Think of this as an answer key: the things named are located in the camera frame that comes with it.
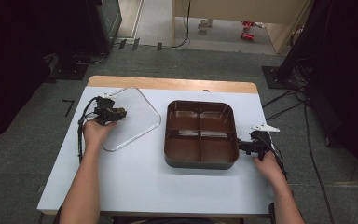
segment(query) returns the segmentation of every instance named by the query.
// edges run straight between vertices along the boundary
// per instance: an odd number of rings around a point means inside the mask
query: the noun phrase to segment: human arm
[[[90,224],[98,222],[100,216],[98,178],[100,148],[107,134],[116,125],[116,122],[111,122],[103,126],[94,120],[84,124],[85,153],[71,188],[63,201],[60,223]]]
[[[262,161],[258,158],[253,158],[253,160],[257,170],[269,181],[273,188],[276,223],[305,223],[274,154],[268,152]]]

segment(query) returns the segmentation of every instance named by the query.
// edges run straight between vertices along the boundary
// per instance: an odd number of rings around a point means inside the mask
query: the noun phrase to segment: table
[[[173,0],[172,44],[175,39],[175,17],[187,17],[189,0]],[[304,24],[312,0],[194,0],[190,18],[223,21],[264,22],[277,53],[287,45],[299,24]]]
[[[85,88],[37,209],[54,215],[78,168],[77,120],[90,98],[136,86],[161,115],[160,125],[121,150],[103,150],[101,213],[112,216],[267,217],[270,184],[241,152],[228,170],[172,168],[164,160],[166,109],[173,100],[222,102],[234,111],[237,135],[265,122],[253,83],[146,77],[92,77]]]

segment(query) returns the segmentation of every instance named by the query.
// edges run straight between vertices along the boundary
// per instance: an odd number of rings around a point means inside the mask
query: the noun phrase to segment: tray compartment
[[[223,103],[171,102],[164,153],[172,167],[229,169],[239,157],[231,107]]]

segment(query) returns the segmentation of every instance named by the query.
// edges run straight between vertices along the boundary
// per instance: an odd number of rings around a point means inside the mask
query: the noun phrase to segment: transparent lid
[[[160,114],[138,88],[128,87],[107,94],[113,96],[113,108],[123,107],[127,111],[127,116],[108,134],[103,149],[117,151],[157,128],[161,123]]]

